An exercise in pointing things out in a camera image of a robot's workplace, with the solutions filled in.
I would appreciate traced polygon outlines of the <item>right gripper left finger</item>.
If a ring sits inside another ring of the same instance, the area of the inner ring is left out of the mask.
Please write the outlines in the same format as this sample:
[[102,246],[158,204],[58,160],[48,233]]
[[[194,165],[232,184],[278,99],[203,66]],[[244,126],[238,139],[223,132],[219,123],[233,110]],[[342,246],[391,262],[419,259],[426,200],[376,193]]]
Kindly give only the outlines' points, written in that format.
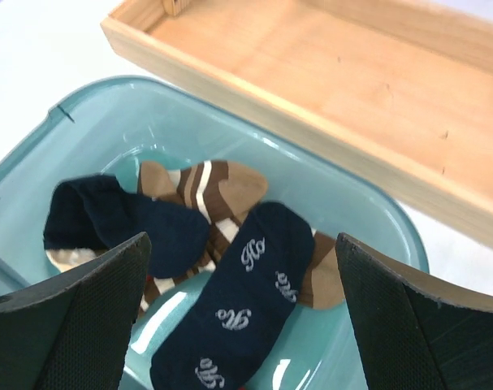
[[116,389],[151,252],[145,233],[0,296],[0,389]]

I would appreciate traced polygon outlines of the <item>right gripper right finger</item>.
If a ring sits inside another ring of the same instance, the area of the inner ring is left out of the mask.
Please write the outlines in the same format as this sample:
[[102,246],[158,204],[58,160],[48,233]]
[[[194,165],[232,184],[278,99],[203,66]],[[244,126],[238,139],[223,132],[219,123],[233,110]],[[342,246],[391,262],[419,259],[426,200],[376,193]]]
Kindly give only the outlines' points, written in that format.
[[339,234],[335,251],[370,389],[493,389],[493,296]]

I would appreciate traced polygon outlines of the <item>navy patterned sock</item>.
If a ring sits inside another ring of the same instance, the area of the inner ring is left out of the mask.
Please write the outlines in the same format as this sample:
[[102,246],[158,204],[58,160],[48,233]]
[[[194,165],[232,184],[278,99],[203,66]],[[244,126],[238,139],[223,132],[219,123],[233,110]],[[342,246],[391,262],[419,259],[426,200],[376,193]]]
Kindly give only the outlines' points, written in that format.
[[197,210],[124,191],[113,175],[65,180],[55,188],[43,232],[53,249],[112,249],[146,232],[152,249],[148,274],[179,277],[201,258],[210,225]]
[[155,389],[239,389],[288,317],[314,252],[307,222],[276,201],[249,212],[201,294],[152,356]]

